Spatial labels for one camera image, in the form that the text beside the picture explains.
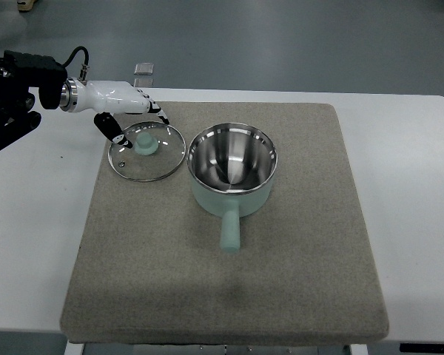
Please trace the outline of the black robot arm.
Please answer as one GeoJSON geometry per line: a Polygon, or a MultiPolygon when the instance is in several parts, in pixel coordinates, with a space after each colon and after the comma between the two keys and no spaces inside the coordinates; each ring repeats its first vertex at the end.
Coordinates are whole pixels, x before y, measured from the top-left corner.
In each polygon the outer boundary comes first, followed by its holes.
{"type": "Polygon", "coordinates": [[[65,67],[45,55],[4,51],[0,57],[0,151],[32,132],[41,123],[33,110],[38,89],[44,109],[56,109],[67,79],[65,67]]]}

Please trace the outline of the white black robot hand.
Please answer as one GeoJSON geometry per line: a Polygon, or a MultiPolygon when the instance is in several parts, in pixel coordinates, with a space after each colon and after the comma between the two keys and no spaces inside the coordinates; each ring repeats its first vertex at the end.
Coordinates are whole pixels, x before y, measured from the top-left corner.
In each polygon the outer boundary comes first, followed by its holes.
{"type": "Polygon", "coordinates": [[[132,147],[114,114],[140,115],[152,113],[168,125],[169,119],[162,108],[145,92],[126,81],[80,81],[68,78],[61,91],[59,107],[65,112],[96,112],[94,124],[114,144],[132,147]]]}

